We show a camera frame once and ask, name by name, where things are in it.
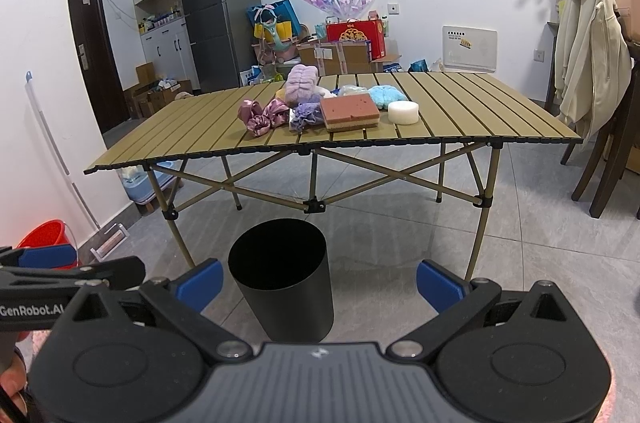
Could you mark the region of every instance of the black trash can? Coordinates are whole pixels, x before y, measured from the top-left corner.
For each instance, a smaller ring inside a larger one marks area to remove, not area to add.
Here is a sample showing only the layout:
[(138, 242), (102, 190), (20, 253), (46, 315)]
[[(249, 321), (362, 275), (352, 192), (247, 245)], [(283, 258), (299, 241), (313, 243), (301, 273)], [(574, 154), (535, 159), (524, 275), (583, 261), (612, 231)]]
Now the black trash can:
[(228, 266), (274, 342), (319, 342), (334, 325), (326, 241), (300, 219), (254, 226), (231, 247)]

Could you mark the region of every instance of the blue gripper pad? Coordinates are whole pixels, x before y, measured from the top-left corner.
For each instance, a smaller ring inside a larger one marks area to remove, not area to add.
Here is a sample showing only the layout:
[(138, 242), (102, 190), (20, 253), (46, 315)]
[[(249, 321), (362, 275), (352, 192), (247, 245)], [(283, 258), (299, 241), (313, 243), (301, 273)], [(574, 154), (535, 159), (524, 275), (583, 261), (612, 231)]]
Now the blue gripper pad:
[(70, 244), (29, 248), (18, 257), (21, 268), (52, 269), (69, 266), (76, 261), (76, 250)]
[(178, 281), (174, 281), (174, 296), (200, 313), (222, 290), (223, 269), (218, 259), (207, 259)]
[(415, 284), (418, 293), (438, 313), (462, 300), (470, 291), (468, 283), (430, 260), (418, 264)]

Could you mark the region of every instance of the human hand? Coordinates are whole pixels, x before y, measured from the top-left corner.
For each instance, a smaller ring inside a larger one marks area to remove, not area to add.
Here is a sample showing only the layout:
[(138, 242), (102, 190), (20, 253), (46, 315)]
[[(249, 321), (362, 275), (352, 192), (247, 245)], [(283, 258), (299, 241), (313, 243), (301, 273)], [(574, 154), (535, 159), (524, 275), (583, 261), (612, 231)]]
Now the human hand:
[[(28, 336), (28, 332), (20, 333), (18, 336), (18, 342), (21, 342)], [(11, 397), (11, 401), (14, 402), (14, 405), (17, 406), (24, 415), (27, 414), (27, 407), (19, 391), (24, 389), (26, 385), (27, 370), (20, 359), (20, 356), (18, 356), (17, 353), (14, 353), (14, 359), (12, 360), (11, 366), (4, 371), (4, 373), (0, 374), (0, 386), (2, 386), (4, 391)], [(1, 410), (0, 423), (12, 423), (4, 411)]]

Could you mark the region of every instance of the red gift box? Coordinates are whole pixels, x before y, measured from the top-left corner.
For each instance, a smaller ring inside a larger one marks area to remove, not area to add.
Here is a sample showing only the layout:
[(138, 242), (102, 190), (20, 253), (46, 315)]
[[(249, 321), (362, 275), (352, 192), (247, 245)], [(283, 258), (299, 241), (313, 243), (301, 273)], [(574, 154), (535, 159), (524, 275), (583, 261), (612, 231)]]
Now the red gift box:
[(371, 58), (376, 60), (386, 55), (385, 34), (382, 20), (360, 20), (328, 24), (326, 35), (330, 42), (339, 40), (370, 40)]

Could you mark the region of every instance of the white round sponge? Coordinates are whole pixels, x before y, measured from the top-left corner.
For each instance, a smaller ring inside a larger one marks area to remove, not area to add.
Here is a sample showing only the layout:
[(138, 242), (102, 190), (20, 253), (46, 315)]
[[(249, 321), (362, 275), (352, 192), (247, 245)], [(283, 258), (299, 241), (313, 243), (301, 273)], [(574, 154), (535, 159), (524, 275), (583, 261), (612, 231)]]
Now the white round sponge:
[(413, 101), (392, 101), (389, 103), (389, 122), (396, 125), (412, 125), (420, 121), (418, 104)]

